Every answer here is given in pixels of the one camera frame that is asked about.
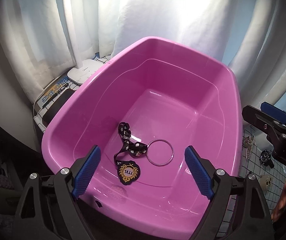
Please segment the white desk lamp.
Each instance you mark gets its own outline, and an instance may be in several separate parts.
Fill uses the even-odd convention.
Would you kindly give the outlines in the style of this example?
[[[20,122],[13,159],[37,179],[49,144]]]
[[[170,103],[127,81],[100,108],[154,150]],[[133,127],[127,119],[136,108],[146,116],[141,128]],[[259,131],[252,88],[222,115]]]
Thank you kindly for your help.
[[[74,62],[67,76],[82,85],[105,62],[99,55],[98,0],[56,0]]]

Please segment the white curtain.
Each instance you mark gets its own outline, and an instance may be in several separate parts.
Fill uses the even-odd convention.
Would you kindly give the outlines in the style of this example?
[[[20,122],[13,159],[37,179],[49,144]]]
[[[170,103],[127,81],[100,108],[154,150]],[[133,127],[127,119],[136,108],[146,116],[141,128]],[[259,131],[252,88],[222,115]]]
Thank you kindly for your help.
[[[286,110],[286,0],[98,0],[99,55],[157,36],[226,64],[243,105]],[[0,0],[0,42],[30,101],[74,65],[56,0]]]

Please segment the black wristwatch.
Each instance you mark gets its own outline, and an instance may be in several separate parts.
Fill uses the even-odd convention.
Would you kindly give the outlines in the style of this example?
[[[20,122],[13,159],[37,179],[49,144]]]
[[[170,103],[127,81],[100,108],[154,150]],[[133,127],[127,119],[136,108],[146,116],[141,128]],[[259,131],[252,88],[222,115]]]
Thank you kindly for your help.
[[[263,150],[262,153],[259,156],[259,161],[262,165],[264,165],[265,167],[270,167],[270,168],[274,168],[274,163],[271,159],[271,153],[268,150]]]

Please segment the cream skull ornament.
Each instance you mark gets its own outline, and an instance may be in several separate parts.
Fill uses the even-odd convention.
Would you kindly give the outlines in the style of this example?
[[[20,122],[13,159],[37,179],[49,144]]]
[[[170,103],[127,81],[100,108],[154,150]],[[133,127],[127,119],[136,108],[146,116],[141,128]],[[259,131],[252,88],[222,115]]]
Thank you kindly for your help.
[[[272,177],[268,174],[261,175],[258,181],[263,192],[268,191],[272,186]]]

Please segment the pink plastic tub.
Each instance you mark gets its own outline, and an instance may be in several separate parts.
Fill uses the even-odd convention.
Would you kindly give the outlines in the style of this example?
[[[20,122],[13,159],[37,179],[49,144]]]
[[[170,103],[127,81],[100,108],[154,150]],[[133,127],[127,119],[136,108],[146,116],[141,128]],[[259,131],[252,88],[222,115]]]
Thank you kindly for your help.
[[[114,165],[120,122],[150,146],[141,174],[123,185]],[[94,146],[99,167],[82,200],[107,217],[149,235],[188,239],[208,205],[184,151],[238,174],[242,115],[233,72],[221,62],[158,37],[142,38],[105,63],[46,128],[42,154],[58,172]]]

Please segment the black flat device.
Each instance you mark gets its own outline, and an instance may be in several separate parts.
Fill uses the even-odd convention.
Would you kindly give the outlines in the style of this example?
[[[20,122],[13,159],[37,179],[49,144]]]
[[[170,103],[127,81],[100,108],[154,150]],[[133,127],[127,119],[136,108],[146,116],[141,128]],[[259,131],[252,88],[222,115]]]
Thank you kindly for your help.
[[[67,102],[67,100],[74,94],[74,92],[75,92],[74,90],[67,88],[64,92],[62,92],[62,94],[58,97],[58,99],[55,100],[54,103],[49,107],[49,109],[42,117],[42,123],[44,124],[45,127],[47,127],[48,124],[50,124],[50,122],[53,120],[58,111]]]

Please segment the blue yellow book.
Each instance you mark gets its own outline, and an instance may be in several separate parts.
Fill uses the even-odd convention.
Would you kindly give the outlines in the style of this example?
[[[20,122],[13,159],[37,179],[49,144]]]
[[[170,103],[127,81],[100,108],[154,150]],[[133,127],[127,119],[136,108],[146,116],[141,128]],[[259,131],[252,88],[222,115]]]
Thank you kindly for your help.
[[[39,100],[37,100],[37,104],[39,106],[43,106],[50,98],[57,93],[66,83],[69,82],[69,78],[64,75],[57,79],[54,83],[52,83],[46,91],[41,95]]]

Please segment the gold pearl hair claw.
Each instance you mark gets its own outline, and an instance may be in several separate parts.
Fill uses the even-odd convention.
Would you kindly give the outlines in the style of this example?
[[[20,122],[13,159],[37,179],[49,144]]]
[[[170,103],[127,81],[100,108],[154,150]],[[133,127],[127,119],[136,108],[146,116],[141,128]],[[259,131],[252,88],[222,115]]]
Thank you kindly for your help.
[[[247,137],[243,137],[242,146],[243,146],[243,154],[246,161],[250,160],[254,142],[255,142],[254,135],[248,135]]]

